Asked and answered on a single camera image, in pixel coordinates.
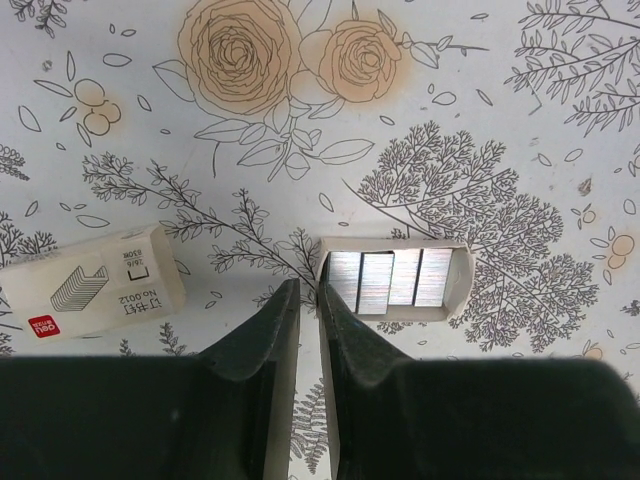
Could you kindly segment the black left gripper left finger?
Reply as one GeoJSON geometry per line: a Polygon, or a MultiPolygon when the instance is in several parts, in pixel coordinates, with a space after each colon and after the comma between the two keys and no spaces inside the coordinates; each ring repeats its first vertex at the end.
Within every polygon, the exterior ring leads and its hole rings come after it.
{"type": "Polygon", "coordinates": [[[194,356],[1,362],[5,479],[284,479],[300,284],[194,356]]]}

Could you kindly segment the white staples tray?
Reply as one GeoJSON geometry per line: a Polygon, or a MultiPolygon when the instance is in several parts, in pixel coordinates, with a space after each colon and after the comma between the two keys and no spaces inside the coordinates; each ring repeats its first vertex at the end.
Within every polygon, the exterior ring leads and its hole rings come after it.
{"type": "Polygon", "coordinates": [[[327,280],[328,257],[331,252],[382,253],[392,252],[394,264],[388,309],[385,315],[361,315],[370,322],[444,322],[461,314],[470,298],[474,281],[475,260],[467,245],[451,240],[372,239],[325,237],[320,242],[320,261],[317,280],[327,280]],[[415,287],[423,249],[451,249],[453,251],[445,288],[443,305],[438,308],[416,307],[415,287]]]}

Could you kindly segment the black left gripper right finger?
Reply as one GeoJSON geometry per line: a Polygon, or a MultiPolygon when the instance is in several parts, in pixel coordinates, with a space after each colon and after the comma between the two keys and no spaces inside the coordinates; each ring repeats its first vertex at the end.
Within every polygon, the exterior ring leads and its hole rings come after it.
{"type": "Polygon", "coordinates": [[[635,479],[639,408],[607,364],[417,360],[318,291],[335,479],[635,479]]]}

